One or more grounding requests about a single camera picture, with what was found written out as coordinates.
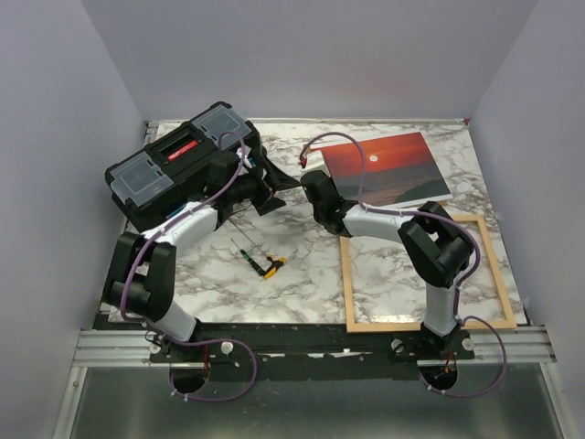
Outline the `wooden picture frame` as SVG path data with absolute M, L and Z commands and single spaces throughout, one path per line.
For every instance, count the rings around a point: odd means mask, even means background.
M 516 327 L 516 317 L 484 217 L 453 217 L 480 245 L 480 265 L 463 283 L 458 312 L 479 316 L 497 329 Z M 418 331 L 426 310 L 425 283 L 397 243 L 341 238 L 340 252 L 349 333 Z

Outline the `green black screwdriver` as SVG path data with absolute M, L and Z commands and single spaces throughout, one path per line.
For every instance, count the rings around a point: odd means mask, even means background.
M 263 277 L 265 275 L 265 271 L 263 270 L 263 268 L 250 256 L 248 252 L 241 248 L 233 239 L 231 239 L 231 241 L 238 248 L 239 253 L 248 262 L 248 264 L 251 266 L 254 272 L 257 273 L 260 277 Z

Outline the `sunset photo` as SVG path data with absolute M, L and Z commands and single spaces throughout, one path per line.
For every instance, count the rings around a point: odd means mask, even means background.
M 318 146 L 343 198 L 356 200 L 362 195 L 367 204 L 399 209 L 452 198 L 422 133 L 372 137 L 359 143 L 365 164 L 349 141 Z

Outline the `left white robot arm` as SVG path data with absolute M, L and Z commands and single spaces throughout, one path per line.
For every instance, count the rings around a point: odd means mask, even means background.
M 202 195 L 143 233 L 126 231 L 116 241 L 101 300 L 124 320 L 143 321 L 171 340 L 183 361 L 196 359 L 203 340 L 200 321 L 175 300 L 176 259 L 182 250 L 220 228 L 234 206 L 248 200 L 259 215 L 285 206 L 280 191 L 300 186 L 265 157 L 220 152 L 213 156 Z

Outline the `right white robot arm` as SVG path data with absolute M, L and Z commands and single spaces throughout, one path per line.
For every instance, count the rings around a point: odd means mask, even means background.
M 314 220 L 335 236 L 370 237 L 400 243 L 426 286 L 426 314 L 420 348 L 438 359 L 453 348 L 461 330 L 460 286 L 477 269 L 481 251 L 475 238 L 434 201 L 399 213 L 343 198 L 322 170 L 305 173 L 301 185 Z

